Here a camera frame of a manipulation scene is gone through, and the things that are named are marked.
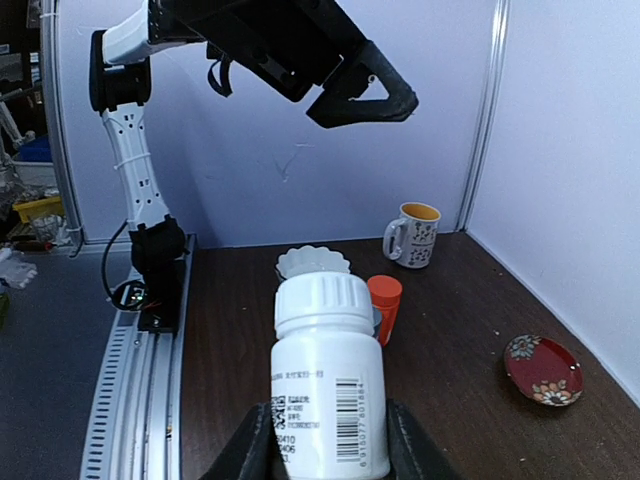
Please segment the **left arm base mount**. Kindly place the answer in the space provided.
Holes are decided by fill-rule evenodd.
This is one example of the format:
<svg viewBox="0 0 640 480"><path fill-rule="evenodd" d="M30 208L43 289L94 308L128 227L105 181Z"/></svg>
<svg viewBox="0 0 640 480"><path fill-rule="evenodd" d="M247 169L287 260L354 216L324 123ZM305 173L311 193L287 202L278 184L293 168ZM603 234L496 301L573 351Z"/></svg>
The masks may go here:
<svg viewBox="0 0 640 480"><path fill-rule="evenodd" d="M182 257L188 253L185 233L167 214L154 226L137 225L129 237L131 263L141 278L111 289L106 268L110 249L106 248L100 266L106 295L116 309L140 314L140 331L174 334L179 329L183 294Z"/></svg>

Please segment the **white pill bottle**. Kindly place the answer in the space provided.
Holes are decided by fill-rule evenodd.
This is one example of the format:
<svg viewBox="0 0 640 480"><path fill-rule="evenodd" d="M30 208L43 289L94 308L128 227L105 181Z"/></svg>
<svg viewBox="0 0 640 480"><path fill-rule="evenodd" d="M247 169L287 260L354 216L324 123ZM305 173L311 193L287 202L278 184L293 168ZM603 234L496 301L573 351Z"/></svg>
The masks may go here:
<svg viewBox="0 0 640 480"><path fill-rule="evenodd" d="M391 469L382 349L366 283L339 272L275 297L271 417L291 479L382 479Z"/></svg>

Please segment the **grey lid pill bottle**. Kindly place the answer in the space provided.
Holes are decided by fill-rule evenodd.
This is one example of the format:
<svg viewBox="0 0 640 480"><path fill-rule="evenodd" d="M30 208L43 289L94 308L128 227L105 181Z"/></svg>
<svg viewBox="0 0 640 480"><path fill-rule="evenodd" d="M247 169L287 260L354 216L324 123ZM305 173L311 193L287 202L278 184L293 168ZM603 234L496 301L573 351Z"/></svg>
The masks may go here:
<svg viewBox="0 0 640 480"><path fill-rule="evenodd" d="M380 335L383 316L381 311L376 307L372 308L372 312L373 312L373 329L374 329L373 337L378 339Z"/></svg>

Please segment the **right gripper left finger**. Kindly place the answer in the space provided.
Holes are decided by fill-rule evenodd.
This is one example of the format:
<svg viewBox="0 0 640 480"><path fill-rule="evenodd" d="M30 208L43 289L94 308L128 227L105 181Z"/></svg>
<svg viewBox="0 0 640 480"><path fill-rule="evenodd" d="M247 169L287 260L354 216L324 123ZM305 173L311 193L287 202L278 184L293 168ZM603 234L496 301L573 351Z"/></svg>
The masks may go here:
<svg viewBox="0 0 640 480"><path fill-rule="evenodd" d="M269 403L258 403L247 412L201 479L289 479Z"/></svg>

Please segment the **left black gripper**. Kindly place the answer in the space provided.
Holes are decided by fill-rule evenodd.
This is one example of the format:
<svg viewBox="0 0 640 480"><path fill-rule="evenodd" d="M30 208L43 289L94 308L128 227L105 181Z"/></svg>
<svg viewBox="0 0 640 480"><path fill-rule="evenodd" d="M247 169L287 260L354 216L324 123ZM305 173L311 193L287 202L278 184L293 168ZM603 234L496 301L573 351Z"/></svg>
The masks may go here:
<svg viewBox="0 0 640 480"><path fill-rule="evenodd" d="M323 85L307 116L325 129L403 122L419 105L335 1L151 1L149 34L152 45L205 42L219 69L208 82L224 97L234 62L293 102Z"/></svg>

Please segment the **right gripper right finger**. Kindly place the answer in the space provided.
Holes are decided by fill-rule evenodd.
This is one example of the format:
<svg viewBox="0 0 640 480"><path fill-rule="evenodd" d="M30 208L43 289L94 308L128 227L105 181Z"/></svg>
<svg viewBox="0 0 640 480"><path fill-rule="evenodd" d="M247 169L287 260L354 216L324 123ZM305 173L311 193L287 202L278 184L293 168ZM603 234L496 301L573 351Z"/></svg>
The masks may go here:
<svg viewBox="0 0 640 480"><path fill-rule="evenodd" d="M388 399L386 422L390 460L386 479L464 479L406 405Z"/></svg>

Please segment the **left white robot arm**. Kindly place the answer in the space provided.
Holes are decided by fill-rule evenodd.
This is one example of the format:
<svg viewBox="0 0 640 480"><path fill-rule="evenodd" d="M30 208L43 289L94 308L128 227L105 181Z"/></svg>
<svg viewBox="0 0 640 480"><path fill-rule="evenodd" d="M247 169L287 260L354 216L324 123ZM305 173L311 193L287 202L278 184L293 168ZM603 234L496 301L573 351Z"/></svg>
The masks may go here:
<svg viewBox="0 0 640 480"><path fill-rule="evenodd" d="M320 87L307 114L326 129L402 122L418 106L411 86L334 1L146 1L121 23L94 32L90 102L125 189L122 230L142 295L154 304L180 293L175 266L185 236L159 191L145 138L151 58L192 43L206 45L208 82L221 96L232 92L232 64L292 102Z"/></svg>

